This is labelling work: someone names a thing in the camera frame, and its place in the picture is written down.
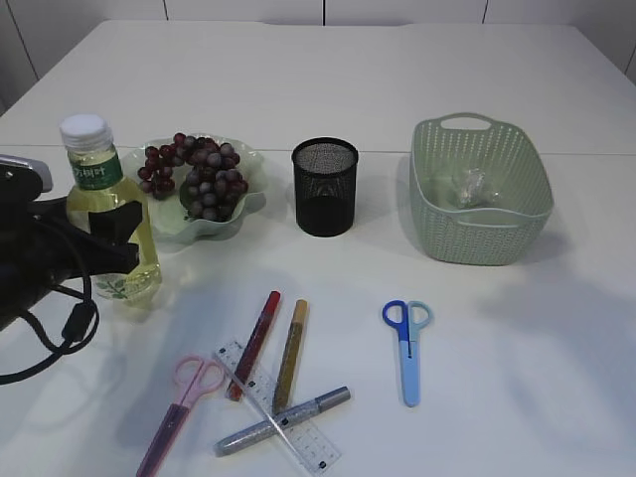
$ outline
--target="clear plastic ruler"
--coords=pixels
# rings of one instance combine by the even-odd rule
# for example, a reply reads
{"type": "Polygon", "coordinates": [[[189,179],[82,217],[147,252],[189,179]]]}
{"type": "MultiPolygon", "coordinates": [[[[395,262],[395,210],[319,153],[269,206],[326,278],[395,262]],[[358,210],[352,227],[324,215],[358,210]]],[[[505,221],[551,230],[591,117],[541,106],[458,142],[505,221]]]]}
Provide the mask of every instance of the clear plastic ruler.
{"type": "Polygon", "coordinates": [[[243,345],[237,341],[231,341],[216,350],[215,357],[256,410],[263,418],[271,422],[283,442],[305,469],[312,475],[327,472],[342,454],[310,420],[284,430],[278,425],[271,413],[275,381],[258,364],[254,365],[246,383],[242,383],[234,374],[243,350],[243,345]]]}

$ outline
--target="white wall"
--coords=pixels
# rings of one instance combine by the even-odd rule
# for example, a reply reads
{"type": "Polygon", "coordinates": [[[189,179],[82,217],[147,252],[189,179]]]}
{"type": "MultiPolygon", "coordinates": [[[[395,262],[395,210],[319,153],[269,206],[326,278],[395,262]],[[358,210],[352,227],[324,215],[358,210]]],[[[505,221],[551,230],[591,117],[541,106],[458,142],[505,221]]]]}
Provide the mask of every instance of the white wall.
{"type": "Polygon", "coordinates": [[[162,0],[8,0],[42,77],[107,19],[165,20],[162,0]]]}
{"type": "Polygon", "coordinates": [[[481,23],[486,0],[327,0],[327,25],[481,23]]]}
{"type": "Polygon", "coordinates": [[[490,0],[486,22],[574,25],[623,72],[636,47],[636,0],[490,0]]]}
{"type": "Polygon", "coordinates": [[[170,20],[321,25],[322,0],[166,0],[170,20]]]}
{"type": "Polygon", "coordinates": [[[629,66],[629,70],[627,70],[627,77],[636,84],[636,60],[632,59],[632,63],[629,66]]]}
{"type": "MultiPolygon", "coordinates": [[[[0,97],[12,104],[106,19],[319,25],[323,0],[0,0],[0,97]],[[11,18],[13,10],[24,44],[11,18]]],[[[636,0],[325,0],[327,25],[571,24],[621,71],[636,47],[636,0]]],[[[636,61],[629,76],[636,82],[636,61]]]]}
{"type": "Polygon", "coordinates": [[[0,0],[0,114],[36,82],[6,0],[0,0]]]}

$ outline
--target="green plastic basket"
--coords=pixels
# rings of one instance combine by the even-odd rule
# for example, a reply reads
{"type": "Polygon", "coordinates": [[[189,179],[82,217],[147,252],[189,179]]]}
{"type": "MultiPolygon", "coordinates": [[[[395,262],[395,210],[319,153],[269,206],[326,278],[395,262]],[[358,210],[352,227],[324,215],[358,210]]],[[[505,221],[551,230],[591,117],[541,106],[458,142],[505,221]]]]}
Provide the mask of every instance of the green plastic basket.
{"type": "Polygon", "coordinates": [[[555,204],[544,165],[526,133],[475,113],[451,114],[417,125],[410,201],[424,251],[438,260],[474,265],[506,265],[520,258],[555,204]],[[486,121],[488,127],[456,129],[446,122],[465,118],[486,121]],[[457,194],[453,178],[461,171],[480,171],[498,202],[472,209],[455,207],[448,198],[457,194]]]}

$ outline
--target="black mesh pen holder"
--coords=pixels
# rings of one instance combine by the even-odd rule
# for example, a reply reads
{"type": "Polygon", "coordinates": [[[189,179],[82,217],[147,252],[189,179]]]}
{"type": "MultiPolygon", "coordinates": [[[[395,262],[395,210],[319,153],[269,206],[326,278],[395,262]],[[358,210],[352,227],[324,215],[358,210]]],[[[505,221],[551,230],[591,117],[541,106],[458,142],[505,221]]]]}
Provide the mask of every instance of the black mesh pen holder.
{"type": "Polygon", "coordinates": [[[358,151],[333,137],[305,141],[291,153],[296,223],[315,237],[346,232],[356,212],[358,151]]]}

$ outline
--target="silver glitter pen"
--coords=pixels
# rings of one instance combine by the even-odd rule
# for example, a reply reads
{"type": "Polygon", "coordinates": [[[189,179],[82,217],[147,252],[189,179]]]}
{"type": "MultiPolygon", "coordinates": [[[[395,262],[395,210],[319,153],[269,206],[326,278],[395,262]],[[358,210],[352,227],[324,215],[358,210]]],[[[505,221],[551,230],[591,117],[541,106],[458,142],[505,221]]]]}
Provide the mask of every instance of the silver glitter pen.
{"type": "MultiPolygon", "coordinates": [[[[287,427],[292,427],[304,420],[310,419],[325,410],[329,410],[350,398],[351,393],[349,392],[349,389],[342,386],[341,388],[337,388],[330,393],[321,395],[316,399],[291,407],[284,412],[275,415],[273,418],[276,420],[280,428],[284,430],[287,427]]],[[[215,445],[215,453],[219,457],[231,455],[250,447],[251,445],[257,444],[275,434],[275,427],[271,424],[271,422],[269,422],[269,420],[264,420],[217,442],[215,445]]]]}

